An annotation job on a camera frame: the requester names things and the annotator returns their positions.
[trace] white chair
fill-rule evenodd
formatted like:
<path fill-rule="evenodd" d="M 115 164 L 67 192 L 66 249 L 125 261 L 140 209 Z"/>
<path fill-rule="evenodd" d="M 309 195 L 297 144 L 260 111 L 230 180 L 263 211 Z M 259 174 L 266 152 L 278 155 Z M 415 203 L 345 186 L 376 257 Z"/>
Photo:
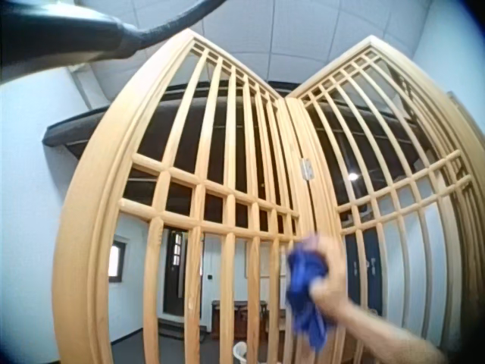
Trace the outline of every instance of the white chair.
<path fill-rule="evenodd" d="M 246 345 L 246 343 L 244 341 L 240 341 L 239 343 L 234 345 L 233 355 L 236 359 L 239 360 L 240 364 L 246 364 L 247 363 L 246 359 L 244 359 L 247 351 L 248 351 L 248 346 Z"/>

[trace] floor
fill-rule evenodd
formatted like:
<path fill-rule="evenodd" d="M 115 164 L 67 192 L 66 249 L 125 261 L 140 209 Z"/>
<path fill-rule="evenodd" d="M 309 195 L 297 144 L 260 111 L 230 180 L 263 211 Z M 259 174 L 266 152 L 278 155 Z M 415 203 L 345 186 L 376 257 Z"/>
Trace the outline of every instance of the floor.
<path fill-rule="evenodd" d="M 160 350 L 161 363 L 184 363 L 183 341 L 170 339 L 168 337 L 158 337 L 158 347 Z M 259 361 L 266 360 L 266 344 L 259 347 Z M 112 346 L 114 364 L 144 364 L 143 356 L 143 336 L 142 332 L 128 337 Z M 219 363 L 219 341 L 207 337 L 200 344 L 200 363 L 218 364 Z"/>

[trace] blue cloth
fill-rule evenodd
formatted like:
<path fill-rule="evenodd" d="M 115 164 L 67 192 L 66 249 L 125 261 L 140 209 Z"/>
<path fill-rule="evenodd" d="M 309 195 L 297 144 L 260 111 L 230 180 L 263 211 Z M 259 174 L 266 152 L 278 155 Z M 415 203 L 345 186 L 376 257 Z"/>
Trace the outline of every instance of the blue cloth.
<path fill-rule="evenodd" d="M 329 322 L 311 300 L 310 283 L 327 275 L 328 269 L 318 254 L 300 247 L 296 247 L 287 259 L 291 278 L 286 301 L 292 310 L 293 331 L 307 334 L 310 346 L 318 352 L 327 342 Z"/>

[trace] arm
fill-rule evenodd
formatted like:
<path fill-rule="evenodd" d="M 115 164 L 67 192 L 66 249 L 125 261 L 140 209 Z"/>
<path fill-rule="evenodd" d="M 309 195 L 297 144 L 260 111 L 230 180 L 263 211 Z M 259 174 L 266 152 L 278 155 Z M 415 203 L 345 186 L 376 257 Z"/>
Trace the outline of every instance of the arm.
<path fill-rule="evenodd" d="M 432 344 L 409 331 L 397 328 L 352 303 L 346 294 L 346 258 L 338 240 L 310 239 L 306 249 L 319 253 L 329 269 L 326 278 L 311 283 L 310 294 L 318 308 L 343 325 L 384 363 L 446 363 Z"/>

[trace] ceiling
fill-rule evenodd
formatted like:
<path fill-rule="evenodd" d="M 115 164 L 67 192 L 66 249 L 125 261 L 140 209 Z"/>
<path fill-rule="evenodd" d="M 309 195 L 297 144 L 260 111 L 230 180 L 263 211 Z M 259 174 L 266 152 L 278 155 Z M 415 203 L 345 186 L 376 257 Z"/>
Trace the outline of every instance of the ceiling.
<path fill-rule="evenodd" d="M 345 50 L 375 35 L 412 58 L 432 0 L 228 0 L 191 28 L 264 80 L 301 83 Z M 196 0 L 78 0 L 139 28 L 155 27 Z M 159 45 L 92 69 L 114 99 Z M 189 79 L 193 67 L 187 67 Z"/>

